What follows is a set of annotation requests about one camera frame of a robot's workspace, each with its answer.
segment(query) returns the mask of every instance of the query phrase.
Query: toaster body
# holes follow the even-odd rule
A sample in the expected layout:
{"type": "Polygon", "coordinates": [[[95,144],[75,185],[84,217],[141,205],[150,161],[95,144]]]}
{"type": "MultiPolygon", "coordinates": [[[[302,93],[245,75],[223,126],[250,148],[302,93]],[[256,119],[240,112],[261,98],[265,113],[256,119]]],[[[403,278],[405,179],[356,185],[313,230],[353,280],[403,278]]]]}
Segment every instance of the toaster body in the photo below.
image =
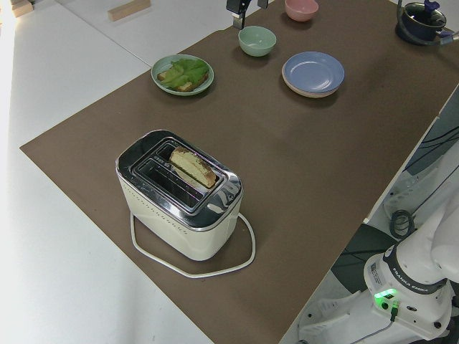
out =
{"type": "Polygon", "coordinates": [[[190,259],[216,254],[234,231],[241,180],[213,157],[167,130],[137,140],[116,161],[116,172],[131,213],[153,233],[190,259]],[[217,176],[206,188],[169,162],[183,146],[217,176]]]}

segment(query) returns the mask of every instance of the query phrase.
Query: bread slice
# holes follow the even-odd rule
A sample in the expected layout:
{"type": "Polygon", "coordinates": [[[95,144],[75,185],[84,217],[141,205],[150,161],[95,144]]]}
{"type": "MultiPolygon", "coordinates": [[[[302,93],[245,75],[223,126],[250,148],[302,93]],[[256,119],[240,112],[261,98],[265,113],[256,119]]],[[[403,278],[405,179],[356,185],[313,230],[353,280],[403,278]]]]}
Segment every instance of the bread slice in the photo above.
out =
{"type": "MultiPolygon", "coordinates": [[[[166,73],[167,73],[167,70],[162,73],[159,73],[156,77],[158,78],[159,81],[163,81],[164,79],[166,79],[166,73]]],[[[201,86],[204,83],[204,81],[207,80],[208,77],[209,77],[209,72],[204,74],[202,78],[199,79],[198,82],[195,82],[194,84],[192,84],[190,81],[188,81],[186,84],[182,86],[175,87],[174,90],[178,92],[191,92],[192,90],[195,90],[196,88],[201,86]]]]}
{"type": "Polygon", "coordinates": [[[211,188],[215,184],[217,177],[214,171],[199,156],[186,148],[175,148],[169,160],[173,165],[207,188],[211,188]]]}

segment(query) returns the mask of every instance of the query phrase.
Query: green plate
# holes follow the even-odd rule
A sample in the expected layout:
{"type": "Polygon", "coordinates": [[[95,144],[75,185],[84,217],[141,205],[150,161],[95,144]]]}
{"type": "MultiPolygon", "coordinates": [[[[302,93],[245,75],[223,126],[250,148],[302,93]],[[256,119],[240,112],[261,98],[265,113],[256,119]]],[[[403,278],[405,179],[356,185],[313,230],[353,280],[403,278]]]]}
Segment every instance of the green plate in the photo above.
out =
{"type": "Polygon", "coordinates": [[[186,55],[186,54],[176,54],[176,55],[166,56],[160,59],[159,61],[157,61],[151,68],[151,78],[153,79],[155,84],[159,88],[161,88],[164,92],[171,93],[172,95],[181,95],[181,96],[197,95],[198,93],[201,93],[202,91],[207,89],[210,86],[210,84],[212,84],[212,82],[214,81],[214,70],[212,69],[212,67],[210,67],[210,64],[205,62],[203,59],[200,59],[209,68],[209,77],[207,78],[206,81],[202,83],[202,85],[195,88],[191,92],[178,92],[168,87],[164,87],[161,84],[161,82],[158,80],[157,75],[171,68],[172,62],[178,61],[179,59],[200,59],[200,58],[192,56],[192,55],[186,55]]]}

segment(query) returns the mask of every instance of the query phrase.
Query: wooden block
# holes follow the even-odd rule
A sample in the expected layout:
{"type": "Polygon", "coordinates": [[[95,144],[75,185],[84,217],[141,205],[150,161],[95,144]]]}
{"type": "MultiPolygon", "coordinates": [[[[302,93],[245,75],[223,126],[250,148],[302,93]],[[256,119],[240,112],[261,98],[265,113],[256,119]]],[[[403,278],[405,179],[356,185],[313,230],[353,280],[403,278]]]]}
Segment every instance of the wooden block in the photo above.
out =
{"type": "Polygon", "coordinates": [[[127,4],[115,7],[114,9],[108,11],[108,18],[112,22],[114,22],[115,20],[119,20],[121,18],[124,18],[125,16],[129,16],[150,6],[150,0],[132,0],[127,4]]]}
{"type": "Polygon", "coordinates": [[[27,0],[21,0],[21,1],[11,1],[11,9],[13,10],[14,16],[17,18],[18,16],[21,16],[22,14],[29,13],[33,11],[34,7],[32,4],[27,1],[27,0]]]}

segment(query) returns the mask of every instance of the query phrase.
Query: brown paper mat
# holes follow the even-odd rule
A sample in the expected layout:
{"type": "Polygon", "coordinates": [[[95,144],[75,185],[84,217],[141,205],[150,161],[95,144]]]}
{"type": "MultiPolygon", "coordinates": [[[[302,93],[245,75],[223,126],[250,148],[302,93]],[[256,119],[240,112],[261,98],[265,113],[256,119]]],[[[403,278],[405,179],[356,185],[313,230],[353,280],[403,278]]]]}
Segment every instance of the brown paper mat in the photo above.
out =
{"type": "MultiPolygon", "coordinates": [[[[345,2],[321,0],[313,21],[297,23],[277,0],[246,21],[276,33],[270,55],[241,52],[234,28],[184,51],[214,68],[205,93],[169,95],[145,73],[22,147],[215,343],[281,339],[458,83],[459,44],[407,44],[394,33],[394,4],[345,2]],[[303,51],[343,64],[335,94],[310,99],[284,84],[283,64],[303,51]],[[115,160],[160,128],[242,179],[241,212],[257,237],[249,267],[192,280],[133,248],[115,160]]],[[[243,260],[243,228],[228,242],[235,249],[207,268],[243,260]]],[[[153,243],[141,225],[138,235],[141,244],[153,243]]],[[[180,260],[166,245],[158,249],[180,260]]]]}

